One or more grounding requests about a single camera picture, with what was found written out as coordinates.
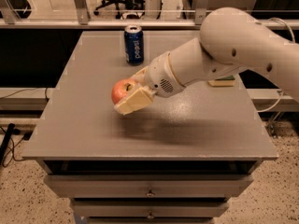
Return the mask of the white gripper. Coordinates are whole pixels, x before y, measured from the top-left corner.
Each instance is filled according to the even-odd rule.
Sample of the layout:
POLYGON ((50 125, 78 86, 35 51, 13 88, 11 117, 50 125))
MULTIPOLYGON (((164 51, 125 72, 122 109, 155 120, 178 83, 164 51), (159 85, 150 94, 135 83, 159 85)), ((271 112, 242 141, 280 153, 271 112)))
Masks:
POLYGON ((185 89, 172 71, 169 51, 153 59, 148 67, 144 67, 133 74, 131 79, 137 82, 145 81, 149 87, 134 86, 124 98, 114 105, 114 109, 122 115, 133 113, 151 105, 155 91, 157 96, 168 98, 185 89))

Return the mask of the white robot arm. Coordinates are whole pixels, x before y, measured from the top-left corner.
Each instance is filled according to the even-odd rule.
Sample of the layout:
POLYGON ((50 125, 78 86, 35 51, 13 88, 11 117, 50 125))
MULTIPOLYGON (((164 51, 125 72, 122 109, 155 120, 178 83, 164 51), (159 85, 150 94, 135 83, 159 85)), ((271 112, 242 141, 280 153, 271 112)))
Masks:
POLYGON ((198 81, 251 70, 299 101, 299 44, 275 34, 248 13, 219 8, 204 19, 199 36, 167 51, 124 83, 113 101, 126 115, 171 97, 198 81))

